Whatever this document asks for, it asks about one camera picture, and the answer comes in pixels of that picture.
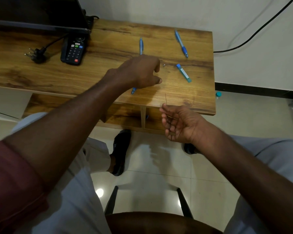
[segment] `power plug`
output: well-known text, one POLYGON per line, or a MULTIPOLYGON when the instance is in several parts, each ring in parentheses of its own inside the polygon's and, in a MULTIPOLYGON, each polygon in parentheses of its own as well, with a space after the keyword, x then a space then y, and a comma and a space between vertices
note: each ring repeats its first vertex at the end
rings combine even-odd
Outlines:
POLYGON ((43 47, 41 49, 36 48, 35 50, 30 48, 29 50, 32 52, 29 52, 28 54, 25 53, 25 55, 30 57, 31 60, 34 61, 35 63, 40 64, 40 63, 44 63, 47 60, 46 56, 44 55, 44 53, 47 50, 46 47, 43 47))

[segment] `hand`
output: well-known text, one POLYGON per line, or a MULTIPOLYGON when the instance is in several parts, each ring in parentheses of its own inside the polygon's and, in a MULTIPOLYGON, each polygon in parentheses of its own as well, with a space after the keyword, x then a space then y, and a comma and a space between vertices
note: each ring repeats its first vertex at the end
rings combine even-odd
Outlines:
POLYGON ((162 82, 161 78, 153 75, 154 71, 160 71, 160 60, 154 56, 140 55, 125 61, 117 69, 108 70, 104 77, 118 84, 125 84, 128 89, 141 89, 162 82))
POLYGON ((162 123, 165 127, 165 136, 170 141, 197 144, 208 122, 199 114, 186 106, 168 106, 163 104, 162 123))

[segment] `water bottle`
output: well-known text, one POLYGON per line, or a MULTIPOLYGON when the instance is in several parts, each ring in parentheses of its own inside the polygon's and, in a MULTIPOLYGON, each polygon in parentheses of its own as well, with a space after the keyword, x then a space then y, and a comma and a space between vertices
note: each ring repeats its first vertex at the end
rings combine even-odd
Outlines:
POLYGON ((222 96, 222 93, 221 92, 217 92, 216 93, 216 99, 220 98, 222 96))

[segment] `desk top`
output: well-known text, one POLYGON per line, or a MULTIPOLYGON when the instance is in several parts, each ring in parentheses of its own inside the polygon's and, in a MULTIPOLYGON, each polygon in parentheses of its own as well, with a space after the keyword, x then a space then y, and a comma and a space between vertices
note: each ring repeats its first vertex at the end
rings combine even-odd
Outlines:
POLYGON ((47 49, 51 58, 36 64, 25 56, 29 48, 41 48, 57 37, 0 31, 0 87, 45 94, 76 96, 97 83, 110 68, 139 55, 143 38, 144 54, 160 58, 158 76, 162 84, 131 90, 115 102, 147 107, 186 105, 195 111, 214 115, 215 81, 212 33, 178 29, 189 58, 185 58, 174 35, 174 28, 97 20, 80 66, 60 60, 62 41, 47 49), (192 79, 188 83, 176 64, 181 64, 192 79))

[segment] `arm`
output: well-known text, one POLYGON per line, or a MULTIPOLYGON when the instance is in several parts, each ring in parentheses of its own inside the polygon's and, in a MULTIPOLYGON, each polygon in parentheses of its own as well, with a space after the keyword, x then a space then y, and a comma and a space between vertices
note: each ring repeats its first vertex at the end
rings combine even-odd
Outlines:
POLYGON ((110 69, 96 85, 22 130, 6 137, 8 147, 22 156, 49 189, 69 167, 86 138, 109 106, 132 87, 160 84, 156 57, 141 55, 110 69))
POLYGON ((192 143, 199 149, 234 185, 272 232, 293 233, 292 182, 185 106, 164 104, 160 111, 168 139, 192 143))

